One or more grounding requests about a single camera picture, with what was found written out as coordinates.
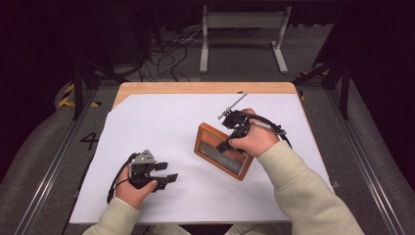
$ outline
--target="wooden table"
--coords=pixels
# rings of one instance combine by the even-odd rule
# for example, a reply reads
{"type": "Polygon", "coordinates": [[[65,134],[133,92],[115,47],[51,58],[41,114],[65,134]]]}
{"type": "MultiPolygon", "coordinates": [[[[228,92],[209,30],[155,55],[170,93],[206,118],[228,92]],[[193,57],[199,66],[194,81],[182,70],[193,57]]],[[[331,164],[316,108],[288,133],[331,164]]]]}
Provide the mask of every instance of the wooden table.
{"type": "Polygon", "coordinates": [[[133,94],[229,94],[245,91],[261,94],[297,94],[291,82],[125,82],[114,105],[133,94]]]}

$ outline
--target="cream sweater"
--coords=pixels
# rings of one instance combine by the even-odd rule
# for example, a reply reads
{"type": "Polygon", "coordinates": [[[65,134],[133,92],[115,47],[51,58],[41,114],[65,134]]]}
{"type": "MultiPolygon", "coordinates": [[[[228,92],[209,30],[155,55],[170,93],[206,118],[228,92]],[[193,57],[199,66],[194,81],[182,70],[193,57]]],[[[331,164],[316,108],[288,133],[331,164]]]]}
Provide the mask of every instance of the cream sweater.
{"type": "MultiPolygon", "coordinates": [[[[286,141],[272,146],[258,161],[274,185],[278,206],[293,224],[293,234],[363,234],[343,201],[330,191],[320,175],[305,165],[286,141]]],[[[138,213],[114,198],[100,221],[84,234],[130,234],[138,213]]],[[[260,226],[251,233],[260,234],[260,226]]]]}

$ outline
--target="white sheet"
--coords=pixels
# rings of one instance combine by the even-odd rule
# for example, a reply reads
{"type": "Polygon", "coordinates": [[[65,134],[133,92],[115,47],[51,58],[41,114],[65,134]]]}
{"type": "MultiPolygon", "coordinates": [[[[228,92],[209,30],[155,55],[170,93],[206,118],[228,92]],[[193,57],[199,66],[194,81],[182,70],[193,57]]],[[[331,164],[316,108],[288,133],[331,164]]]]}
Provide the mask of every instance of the white sheet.
{"type": "MultiPolygon", "coordinates": [[[[206,122],[231,133],[217,117],[240,94],[132,95],[107,117],[95,158],[89,168],[70,223],[96,223],[107,206],[111,183],[131,153],[150,150],[177,181],[148,196],[138,223],[274,222],[288,220],[278,208],[273,187],[254,160],[239,181],[193,150],[198,126],[206,122]]],[[[281,124],[294,150],[330,185],[302,106],[295,94],[248,94],[233,110],[253,108],[281,124]]]]}

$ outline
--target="black glove device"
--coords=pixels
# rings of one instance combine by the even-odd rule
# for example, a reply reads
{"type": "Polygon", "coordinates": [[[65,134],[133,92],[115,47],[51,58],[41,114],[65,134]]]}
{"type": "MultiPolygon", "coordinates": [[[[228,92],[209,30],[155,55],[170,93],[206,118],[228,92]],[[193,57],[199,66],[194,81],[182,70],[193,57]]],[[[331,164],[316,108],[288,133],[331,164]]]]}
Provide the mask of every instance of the black glove device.
{"type": "Polygon", "coordinates": [[[232,134],[229,136],[229,138],[225,142],[223,142],[222,144],[216,147],[217,150],[219,150],[221,153],[232,148],[228,143],[229,139],[243,138],[247,136],[248,132],[250,131],[250,127],[251,127],[251,123],[250,123],[251,118],[254,118],[260,121],[259,123],[257,123],[257,125],[270,129],[275,133],[275,135],[281,136],[281,139],[287,141],[287,143],[291,147],[291,143],[286,137],[287,133],[285,130],[281,129],[281,125],[276,125],[265,117],[261,117],[261,116],[253,115],[253,114],[246,114],[238,110],[229,111],[228,113],[225,114],[225,116],[226,118],[223,121],[222,125],[226,126],[228,129],[234,129],[234,131],[232,132],[232,134]]]}
{"type": "Polygon", "coordinates": [[[146,186],[149,182],[153,180],[157,180],[158,184],[156,188],[153,190],[153,193],[158,191],[159,189],[164,189],[167,183],[172,183],[176,181],[178,174],[170,174],[167,177],[153,177],[150,175],[150,172],[154,170],[162,170],[167,168],[168,163],[159,163],[157,164],[156,159],[153,157],[150,151],[146,150],[141,154],[132,154],[128,160],[122,165],[121,169],[119,170],[118,174],[116,175],[113,184],[111,185],[110,191],[108,192],[107,203],[111,201],[114,197],[114,190],[115,188],[125,182],[126,180],[137,189],[140,189],[146,186]],[[128,179],[120,181],[117,185],[116,181],[118,180],[119,176],[122,173],[122,170],[128,165],[128,179]]]}

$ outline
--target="number 4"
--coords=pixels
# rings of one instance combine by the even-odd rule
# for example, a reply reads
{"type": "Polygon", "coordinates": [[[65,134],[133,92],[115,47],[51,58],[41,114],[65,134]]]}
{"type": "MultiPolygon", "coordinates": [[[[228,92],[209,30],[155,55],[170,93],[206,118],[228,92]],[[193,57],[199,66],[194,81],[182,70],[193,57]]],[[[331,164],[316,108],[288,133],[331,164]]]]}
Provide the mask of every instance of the number 4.
{"type": "Polygon", "coordinates": [[[95,133],[94,131],[92,131],[91,133],[89,133],[89,135],[83,137],[80,140],[80,142],[89,143],[88,151],[91,151],[92,146],[94,145],[94,142],[98,142],[99,141],[99,139],[96,139],[95,137],[97,137],[97,133],[95,133]]]}

